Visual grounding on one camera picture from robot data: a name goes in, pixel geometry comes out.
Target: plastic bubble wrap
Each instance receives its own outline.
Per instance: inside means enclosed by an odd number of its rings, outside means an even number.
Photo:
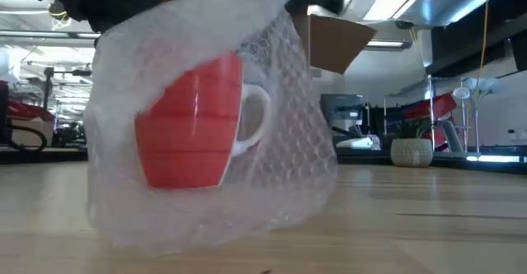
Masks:
[[[84,116],[88,217],[112,244],[178,253],[288,227],[323,207],[336,181],[336,157],[285,1],[174,0],[101,37]],[[272,96],[272,126],[231,160],[219,188],[148,187],[135,116],[182,72],[230,51],[244,61],[244,82]],[[242,111],[241,137],[261,119],[256,103]]]

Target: desk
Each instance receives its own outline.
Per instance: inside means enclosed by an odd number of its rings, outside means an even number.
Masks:
[[[297,227],[163,258],[113,250],[84,217],[86,163],[0,166],[2,273],[525,273],[527,180],[341,166]]]

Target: green plant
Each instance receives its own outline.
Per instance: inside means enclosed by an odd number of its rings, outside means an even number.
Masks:
[[[425,119],[406,120],[397,125],[397,138],[421,138],[430,129],[430,122]]]

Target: table surface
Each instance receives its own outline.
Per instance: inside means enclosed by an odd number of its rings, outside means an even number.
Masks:
[[[84,216],[86,164],[0,166],[1,273],[525,273],[527,178],[341,166],[325,210],[259,239],[149,258]]]

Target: potted plant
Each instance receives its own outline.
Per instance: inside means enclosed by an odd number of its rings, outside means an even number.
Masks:
[[[427,167],[430,165],[434,151],[431,141],[421,136],[430,123],[425,120],[404,121],[398,125],[397,138],[392,142],[390,157],[396,166]]]

